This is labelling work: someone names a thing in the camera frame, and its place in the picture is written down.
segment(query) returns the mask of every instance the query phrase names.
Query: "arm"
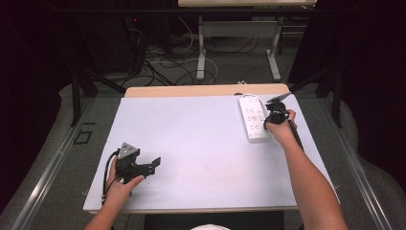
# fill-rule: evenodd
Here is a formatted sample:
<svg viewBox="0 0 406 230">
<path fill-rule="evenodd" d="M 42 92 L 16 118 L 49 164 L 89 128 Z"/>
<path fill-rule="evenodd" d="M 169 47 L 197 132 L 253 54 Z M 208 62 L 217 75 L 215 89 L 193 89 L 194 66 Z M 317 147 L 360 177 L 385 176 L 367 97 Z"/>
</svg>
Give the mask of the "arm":
<svg viewBox="0 0 406 230">
<path fill-rule="evenodd" d="M 116 167 L 114 167 L 116 162 L 117 157 L 114 158 L 110 167 L 106 184 L 107 186 L 111 184 L 111 186 L 107 189 L 108 192 L 105 203 L 101 207 L 101 210 L 87 224 L 85 229 L 110 230 L 111 226 L 113 226 L 114 219 L 127 201 L 131 191 L 144 180 L 144 177 L 139 175 L 127 184 L 120 183 L 121 179 L 116 177 Z"/>
<path fill-rule="evenodd" d="M 292 121 L 296 116 L 289 111 Z M 293 194 L 305 229 L 347 229 L 341 206 L 330 184 L 298 145 L 287 121 L 266 124 L 284 150 Z"/>
</svg>

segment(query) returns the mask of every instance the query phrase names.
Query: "white table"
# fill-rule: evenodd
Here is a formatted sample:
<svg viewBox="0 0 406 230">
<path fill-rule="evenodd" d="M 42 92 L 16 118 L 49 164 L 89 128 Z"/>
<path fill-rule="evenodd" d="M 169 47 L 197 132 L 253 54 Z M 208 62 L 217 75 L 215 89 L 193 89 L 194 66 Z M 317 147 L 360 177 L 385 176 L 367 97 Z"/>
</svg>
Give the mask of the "white table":
<svg viewBox="0 0 406 230">
<path fill-rule="evenodd" d="M 283 7 L 283 6 L 311 6 L 316 0 L 179 0 L 180 7 L 210 8 L 210 7 Z M 266 51 L 272 78 L 275 82 L 281 81 L 281 75 L 275 61 L 275 52 L 281 36 L 283 18 L 278 21 L 204 21 L 199 17 L 199 61 L 197 76 L 199 81 L 204 80 L 206 50 L 204 49 L 205 36 L 260 36 L 271 37 L 271 49 Z"/>
<path fill-rule="evenodd" d="M 235 93 L 264 101 L 287 92 L 284 84 L 166 86 L 128 89 L 101 155 L 83 210 L 101 208 L 108 156 L 127 142 L 141 149 L 138 164 L 162 157 L 156 174 L 123 208 L 132 214 L 212 213 L 296 209 L 280 144 L 250 144 Z M 293 95 L 304 150 L 329 180 L 303 113 Z"/>
</svg>

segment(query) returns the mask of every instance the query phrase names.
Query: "human hand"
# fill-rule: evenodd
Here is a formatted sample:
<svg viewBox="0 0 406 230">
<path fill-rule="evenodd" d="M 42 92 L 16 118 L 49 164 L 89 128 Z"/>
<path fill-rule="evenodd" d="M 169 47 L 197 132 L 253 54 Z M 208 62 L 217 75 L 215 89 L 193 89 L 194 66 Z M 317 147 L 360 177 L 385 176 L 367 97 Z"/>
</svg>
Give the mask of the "human hand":
<svg viewBox="0 0 406 230">
<path fill-rule="evenodd" d="M 107 195 L 103 207 L 108 207 L 111 211 L 119 212 L 127 201 L 131 191 L 140 184 L 145 178 L 139 175 L 126 184 L 122 184 L 121 178 L 116 175 L 117 156 L 111 163 L 106 185 Z"/>
<path fill-rule="evenodd" d="M 296 127 L 295 124 L 296 112 L 293 111 L 292 109 L 287 109 L 287 113 L 289 114 L 290 120 Z M 281 145 L 284 145 L 285 143 L 291 143 L 292 141 L 296 142 L 295 136 L 293 135 L 292 129 L 290 128 L 290 125 L 287 121 L 284 121 L 279 125 L 266 123 L 266 128 L 272 132 L 275 139 L 279 143 L 281 143 Z"/>
</svg>

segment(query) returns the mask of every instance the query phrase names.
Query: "person's left hand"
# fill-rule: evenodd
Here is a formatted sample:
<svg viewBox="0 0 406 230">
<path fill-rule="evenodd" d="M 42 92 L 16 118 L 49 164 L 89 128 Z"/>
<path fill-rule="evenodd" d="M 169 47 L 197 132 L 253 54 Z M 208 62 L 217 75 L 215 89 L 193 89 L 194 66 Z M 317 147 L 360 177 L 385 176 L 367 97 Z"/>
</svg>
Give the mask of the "person's left hand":
<svg viewBox="0 0 406 230">
<path fill-rule="evenodd" d="M 143 175 L 139 175 L 128 183 L 122 184 L 120 182 L 121 178 L 116 175 L 116 163 L 117 156 L 114 157 L 113 162 L 111 163 L 110 172 L 106 182 L 107 195 L 103 207 L 108 206 L 109 209 L 119 212 L 131 194 L 131 191 L 145 178 Z"/>
</svg>

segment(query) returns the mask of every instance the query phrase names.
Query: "white power strip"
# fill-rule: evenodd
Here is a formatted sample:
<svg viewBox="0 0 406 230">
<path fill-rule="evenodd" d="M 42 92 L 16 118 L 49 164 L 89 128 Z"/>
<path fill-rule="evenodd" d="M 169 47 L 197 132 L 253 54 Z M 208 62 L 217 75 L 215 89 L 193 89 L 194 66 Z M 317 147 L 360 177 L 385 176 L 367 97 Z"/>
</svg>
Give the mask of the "white power strip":
<svg viewBox="0 0 406 230">
<path fill-rule="evenodd" d="M 259 98 L 240 98 L 239 105 L 241 107 L 242 118 L 244 119 L 245 129 L 248 135 L 248 142 L 269 142 L 271 140 L 272 133 L 263 127 L 265 115 Z"/>
</svg>

